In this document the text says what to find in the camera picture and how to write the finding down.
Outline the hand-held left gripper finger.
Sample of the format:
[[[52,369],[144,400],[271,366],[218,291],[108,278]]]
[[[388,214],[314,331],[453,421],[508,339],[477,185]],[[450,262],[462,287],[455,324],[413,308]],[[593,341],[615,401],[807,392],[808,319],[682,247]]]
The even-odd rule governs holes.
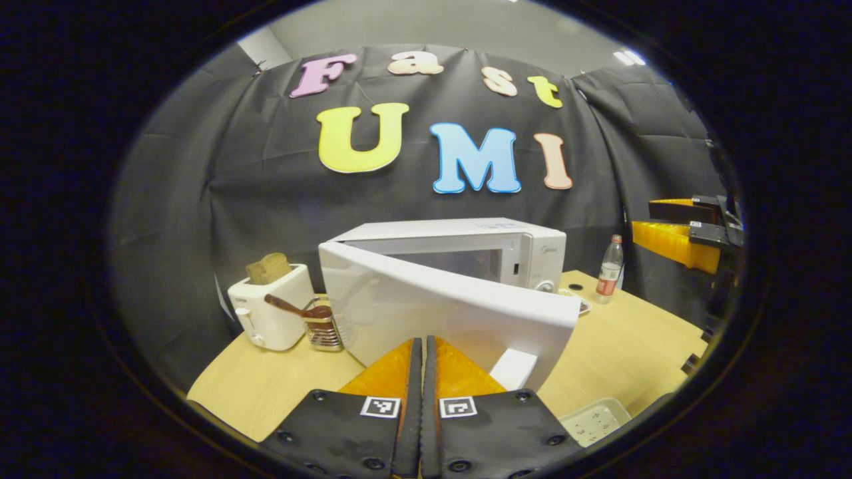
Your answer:
[[[506,389],[444,339],[426,340],[423,478],[536,478],[581,454],[532,389]]]
[[[313,389],[262,448],[323,478],[416,478],[423,343],[409,339],[338,391]]]

